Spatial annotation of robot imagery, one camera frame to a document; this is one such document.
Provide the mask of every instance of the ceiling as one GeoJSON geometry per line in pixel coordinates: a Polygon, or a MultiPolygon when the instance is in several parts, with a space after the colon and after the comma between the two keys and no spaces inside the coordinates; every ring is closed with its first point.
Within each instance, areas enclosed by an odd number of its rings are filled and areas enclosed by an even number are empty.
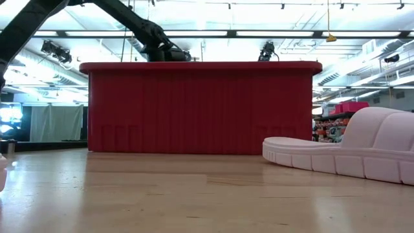
{"type": "MultiPolygon", "coordinates": [[[[28,0],[7,0],[0,6],[0,30],[25,6],[28,0]]],[[[397,10],[400,0],[330,0],[331,30],[413,30],[414,0],[403,0],[404,8],[397,10]]],[[[327,30],[327,0],[130,0],[123,3],[134,7],[141,17],[159,24],[164,30],[327,30]]],[[[94,4],[68,6],[49,18],[41,30],[119,30],[118,23],[94,4]]],[[[26,49],[44,56],[40,51],[44,39],[32,38],[26,49]]],[[[77,69],[87,61],[144,61],[129,43],[123,46],[123,39],[73,39],[58,38],[55,44],[69,49],[74,57],[66,68],[82,76],[77,69]]],[[[172,39],[182,49],[202,61],[257,61],[261,47],[266,41],[273,41],[281,61],[310,60],[323,63],[325,73],[314,78],[314,84],[334,72],[338,64],[359,57],[362,46],[369,39],[339,39],[327,43],[324,39],[172,39]]],[[[56,64],[47,57],[46,61],[56,64]]],[[[366,62],[347,74],[341,74],[336,83],[324,85],[350,85],[346,79],[355,81],[379,72],[380,62],[366,62]]],[[[335,94],[324,89],[316,91],[315,97],[335,94]]]]}

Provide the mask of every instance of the light wood floor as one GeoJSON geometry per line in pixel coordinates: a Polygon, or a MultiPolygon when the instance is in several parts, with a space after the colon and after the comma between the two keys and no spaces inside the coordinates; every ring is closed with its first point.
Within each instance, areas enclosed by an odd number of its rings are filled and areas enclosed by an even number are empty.
{"type": "Polygon", "coordinates": [[[23,153],[0,232],[413,232],[414,187],[260,156],[23,153]]]}

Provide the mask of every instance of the gray curtain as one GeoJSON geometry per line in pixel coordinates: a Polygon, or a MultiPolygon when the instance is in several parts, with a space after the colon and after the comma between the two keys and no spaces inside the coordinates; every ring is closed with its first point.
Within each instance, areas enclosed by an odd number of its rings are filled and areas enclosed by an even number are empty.
{"type": "Polygon", "coordinates": [[[80,140],[83,105],[32,107],[31,142],[80,140]]]}

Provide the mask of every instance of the wall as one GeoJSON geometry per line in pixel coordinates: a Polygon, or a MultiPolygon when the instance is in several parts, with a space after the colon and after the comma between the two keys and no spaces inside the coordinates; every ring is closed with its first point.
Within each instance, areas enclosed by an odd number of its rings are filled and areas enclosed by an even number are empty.
{"type": "Polygon", "coordinates": [[[391,104],[388,91],[382,91],[379,96],[375,95],[367,100],[361,99],[360,101],[368,101],[371,107],[389,107],[392,109],[411,111],[414,110],[414,90],[395,90],[391,96],[391,104]],[[395,94],[402,91],[404,91],[405,97],[396,99],[395,94]],[[373,99],[378,97],[380,98],[380,103],[374,104],[373,99]]]}

